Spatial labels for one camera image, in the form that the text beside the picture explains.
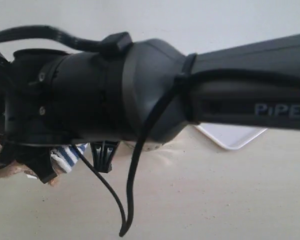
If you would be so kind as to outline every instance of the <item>beige surface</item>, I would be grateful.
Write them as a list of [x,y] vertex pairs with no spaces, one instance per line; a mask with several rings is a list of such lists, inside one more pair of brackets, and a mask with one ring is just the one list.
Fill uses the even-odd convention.
[[[131,151],[106,178],[125,199]],[[19,175],[0,181],[0,240],[120,239],[120,215],[80,162],[56,188]],[[226,152],[188,127],[142,155],[127,240],[300,240],[300,132],[269,130]]]

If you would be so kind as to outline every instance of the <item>blue and white striped cloth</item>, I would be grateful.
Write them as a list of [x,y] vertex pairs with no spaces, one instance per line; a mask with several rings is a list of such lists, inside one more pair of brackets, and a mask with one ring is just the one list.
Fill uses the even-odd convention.
[[[78,144],[77,148],[84,154],[88,144]],[[70,173],[73,166],[78,162],[80,157],[72,146],[58,146],[52,149],[51,157],[64,170],[65,173]]]

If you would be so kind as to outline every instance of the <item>striped fabric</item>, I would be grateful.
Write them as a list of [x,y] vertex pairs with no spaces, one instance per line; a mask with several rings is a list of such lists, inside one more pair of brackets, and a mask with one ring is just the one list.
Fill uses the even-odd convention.
[[[79,151],[83,154],[88,144],[78,144]],[[58,146],[51,151],[51,157],[58,163],[65,173],[70,173],[72,167],[80,159],[72,146]]]

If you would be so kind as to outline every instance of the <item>metal bolt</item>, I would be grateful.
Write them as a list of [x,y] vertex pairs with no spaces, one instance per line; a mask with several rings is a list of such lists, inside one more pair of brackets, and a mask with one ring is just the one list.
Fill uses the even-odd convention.
[[39,73],[39,81],[43,82],[43,80],[45,80],[46,74],[44,72],[40,72]]
[[45,115],[46,114],[46,109],[44,106],[41,106],[40,109],[39,109],[39,114],[42,116],[42,115]]

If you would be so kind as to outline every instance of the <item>light-colored floor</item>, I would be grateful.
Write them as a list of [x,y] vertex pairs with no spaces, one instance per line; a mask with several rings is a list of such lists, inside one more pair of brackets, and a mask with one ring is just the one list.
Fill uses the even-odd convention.
[[[125,200],[131,150],[106,178]],[[52,188],[18,175],[0,181],[0,240],[115,240],[112,196],[80,162]],[[141,156],[127,240],[300,240],[300,132],[268,130],[226,152],[186,128]]]

